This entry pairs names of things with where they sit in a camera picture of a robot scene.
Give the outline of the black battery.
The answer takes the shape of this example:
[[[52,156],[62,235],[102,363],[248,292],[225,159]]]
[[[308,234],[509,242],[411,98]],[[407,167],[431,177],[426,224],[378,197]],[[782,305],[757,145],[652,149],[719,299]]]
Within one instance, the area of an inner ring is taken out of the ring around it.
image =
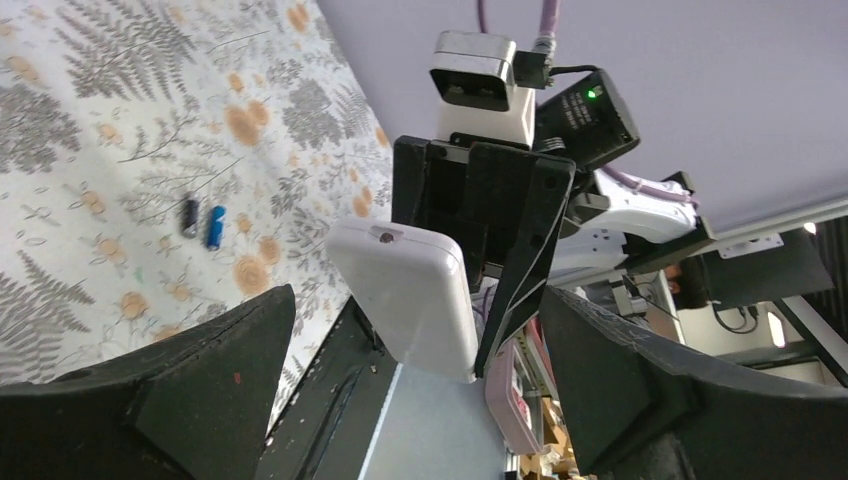
[[[200,202],[192,193],[188,193],[184,198],[183,206],[181,233],[185,238],[195,238],[198,233]]]

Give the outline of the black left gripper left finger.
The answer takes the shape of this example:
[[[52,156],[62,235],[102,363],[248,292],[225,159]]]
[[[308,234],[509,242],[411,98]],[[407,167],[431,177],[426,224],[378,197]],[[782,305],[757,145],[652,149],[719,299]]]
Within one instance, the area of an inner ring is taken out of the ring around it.
[[[278,286],[199,326],[1,390],[5,479],[251,479],[296,301]]]

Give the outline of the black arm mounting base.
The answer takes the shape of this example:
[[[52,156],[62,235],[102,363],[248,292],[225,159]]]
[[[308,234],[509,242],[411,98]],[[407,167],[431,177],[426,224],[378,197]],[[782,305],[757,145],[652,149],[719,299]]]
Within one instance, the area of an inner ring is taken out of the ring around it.
[[[359,305],[348,300],[272,427],[255,477],[359,478],[396,368]]]

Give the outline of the blue battery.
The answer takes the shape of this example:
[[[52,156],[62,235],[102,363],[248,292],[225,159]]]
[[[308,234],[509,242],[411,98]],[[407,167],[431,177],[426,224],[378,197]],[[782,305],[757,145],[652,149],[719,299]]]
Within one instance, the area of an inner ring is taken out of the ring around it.
[[[226,208],[222,205],[215,205],[210,210],[205,240],[205,246],[210,251],[217,251],[221,248],[226,212]]]

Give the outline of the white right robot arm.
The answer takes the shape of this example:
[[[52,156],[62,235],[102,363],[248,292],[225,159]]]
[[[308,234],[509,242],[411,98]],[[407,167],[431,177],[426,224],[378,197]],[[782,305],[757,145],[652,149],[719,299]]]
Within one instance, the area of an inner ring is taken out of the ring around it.
[[[653,182],[611,167],[639,133],[606,71],[574,72],[537,104],[558,68],[518,67],[509,80],[435,69],[440,136],[393,146],[393,221],[455,241],[472,291],[498,282],[474,377],[537,313],[550,275],[651,272],[714,239],[686,174]]]

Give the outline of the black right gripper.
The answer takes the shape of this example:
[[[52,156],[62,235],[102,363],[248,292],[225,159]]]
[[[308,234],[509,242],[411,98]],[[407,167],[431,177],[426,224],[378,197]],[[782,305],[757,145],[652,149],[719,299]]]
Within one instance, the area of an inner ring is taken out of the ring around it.
[[[469,284],[500,278],[475,360],[479,378],[515,332],[513,311],[546,283],[574,172],[569,159],[483,140],[401,136],[393,144],[393,222],[456,241]]]

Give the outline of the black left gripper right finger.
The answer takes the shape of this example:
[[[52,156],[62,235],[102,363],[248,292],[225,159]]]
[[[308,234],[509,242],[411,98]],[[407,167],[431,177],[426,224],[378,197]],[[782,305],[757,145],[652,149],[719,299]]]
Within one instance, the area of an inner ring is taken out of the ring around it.
[[[742,367],[548,288],[576,463],[600,479],[843,479],[847,392]]]

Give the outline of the white remote control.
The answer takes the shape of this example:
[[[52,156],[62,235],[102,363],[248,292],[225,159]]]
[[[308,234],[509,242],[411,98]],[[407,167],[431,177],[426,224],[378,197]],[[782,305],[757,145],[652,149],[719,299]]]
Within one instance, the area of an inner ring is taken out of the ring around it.
[[[331,226],[324,246],[397,362],[475,381],[479,338],[457,242],[418,227],[347,217]]]

